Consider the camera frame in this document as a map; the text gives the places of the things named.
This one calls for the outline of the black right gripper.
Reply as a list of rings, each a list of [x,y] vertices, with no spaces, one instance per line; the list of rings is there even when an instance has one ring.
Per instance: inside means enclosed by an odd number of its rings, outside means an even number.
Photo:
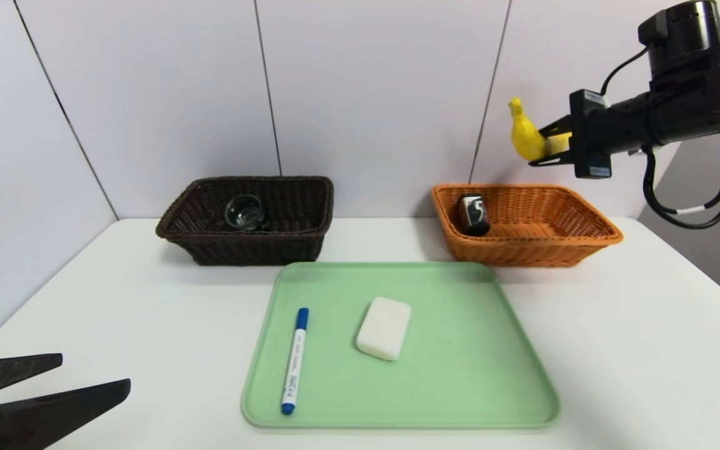
[[[580,89],[569,95],[569,114],[543,126],[544,138],[572,133],[569,150],[529,161],[530,166],[574,165],[577,178],[612,176],[612,154],[637,151],[654,144],[648,128],[649,94],[606,106],[603,95]]]

